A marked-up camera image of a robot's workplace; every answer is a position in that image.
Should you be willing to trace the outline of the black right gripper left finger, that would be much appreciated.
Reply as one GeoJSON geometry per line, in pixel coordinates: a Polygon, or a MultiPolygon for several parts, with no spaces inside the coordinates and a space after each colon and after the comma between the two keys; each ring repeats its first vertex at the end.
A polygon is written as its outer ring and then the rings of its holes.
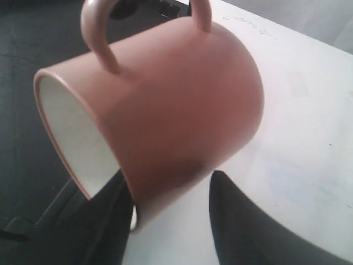
{"type": "Polygon", "coordinates": [[[6,264],[121,264],[133,201],[121,171],[59,224],[5,254],[6,264]]]}

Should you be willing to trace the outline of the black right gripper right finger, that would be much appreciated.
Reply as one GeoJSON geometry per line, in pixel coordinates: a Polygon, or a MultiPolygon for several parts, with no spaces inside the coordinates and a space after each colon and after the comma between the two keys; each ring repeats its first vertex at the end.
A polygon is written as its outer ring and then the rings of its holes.
{"type": "Polygon", "coordinates": [[[279,224],[223,171],[211,175],[209,216],[220,264],[348,263],[279,224]]]}

